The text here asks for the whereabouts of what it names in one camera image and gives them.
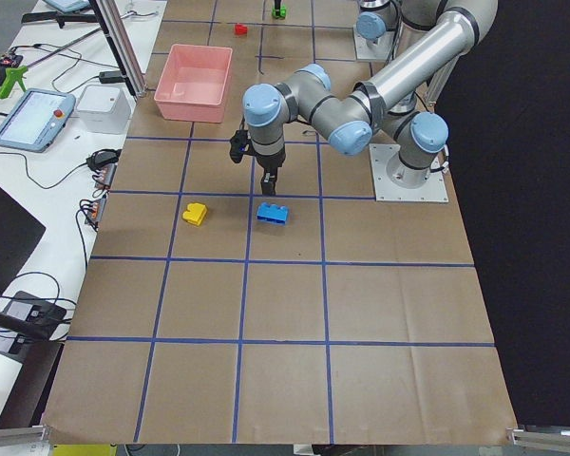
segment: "yellow block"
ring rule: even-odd
[[[188,223],[200,226],[206,215],[207,206],[200,202],[191,202],[187,205],[186,210],[181,217]]]
[[[56,445],[53,456],[115,456],[116,447],[110,445]]]

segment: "white mounting plate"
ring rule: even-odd
[[[387,163],[399,152],[398,144],[370,144],[371,173],[376,201],[389,202],[449,202],[442,173],[431,173],[420,188],[403,188],[387,175]],[[440,166],[435,158],[432,167]]]
[[[387,31],[380,37],[378,43],[369,43],[357,32],[357,25],[352,26],[352,36],[354,37],[354,50],[357,54],[358,62],[382,62],[387,61],[387,57],[392,46],[394,31]]]

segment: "blue lego brick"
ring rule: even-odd
[[[288,216],[289,208],[287,206],[277,206],[276,204],[262,202],[257,208],[257,219],[259,221],[267,221],[275,225],[284,225],[287,223]]]

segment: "white table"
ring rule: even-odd
[[[154,41],[161,24],[166,1],[162,0],[137,0],[134,2],[116,0],[119,9],[135,10],[139,14],[156,12],[157,14],[144,18],[128,18],[124,24],[129,39],[142,71],[147,69]],[[44,2],[39,1],[34,12],[49,10]],[[13,45],[31,45],[35,43],[51,43],[61,46],[75,38],[98,27],[97,24],[67,23],[63,29],[59,29],[56,22],[43,22],[24,25]],[[116,62],[101,32],[73,47],[81,52],[83,58],[94,62],[115,66]],[[21,48],[18,53],[24,56],[24,65],[34,62],[45,52],[37,49]],[[71,66],[71,59],[55,56],[47,59],[42,64],[33,67],[26,74],[26,87],[44,88],[52,90],[52,79],[64,69]],[[73,68],[67,77],[58,81],[57,87],[67,91],[77,86],[82,81],[97,75],[100,71],[114,68],[92,65],[80,62]],[[134,101],[126,91],[124,84],[120,84],[126,93],[127,100],[134,108]],[[84,86],[73,92],[79,96]],[[10,97],[0,100],[0,111],[9,112],[23,94],[17,85]],[[120,148],[124,143],[126,131],[120,135],[108,135],[90,133],[86,130],[83,122],[76,118],[69,119],[63,132],[55,142],[42,154],[16,151],[25,153],[28,157],[29,173],[43,185],[50,185],[58,181],[70,169],[85,161],[92,152],[102,148]],[[11,151],[0,147],[0,151]],[[28,271],[40,271],[54,276],[61,286],[61,297],[76,300],[85,277],[85,262],[80,235],[76,227],[74,214],[78,210],[78,202],[81,199],[92,199],[94,182],[92,173],[88,168],[81,168],[62,184],[51,189],[43,190],[27,179],[25,175],[24,161],[21,157],[0,156],[0,186],[6,190],[15,200],[24,206],[32,215],[40,220],[47,230],[38,247],[32,253],[21,273]],[[79,216],[81,225],[83,217]],[[83,226],[86,251],[90,255],[95,233],[87,226]],[[27,275],[15,280],[5,291],[5,295],[14,295],[24,290],[32,295],[41,297],[55,296],[55,284],[47,277],[40,275]],[[0,299],[0,310],[4,309],[9,301]],[[71,309],[67,303],[63,307]],[[67,333],[67,326],[61,325],[54,339],[60,338]],[[0,413],[10,394],[12,385],[20,370],[21,365],[0,355]]]

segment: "pink plastic container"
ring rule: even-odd
[[[173,45],[154,101],[165,119],[220,123],[230,86],[229,47]]]

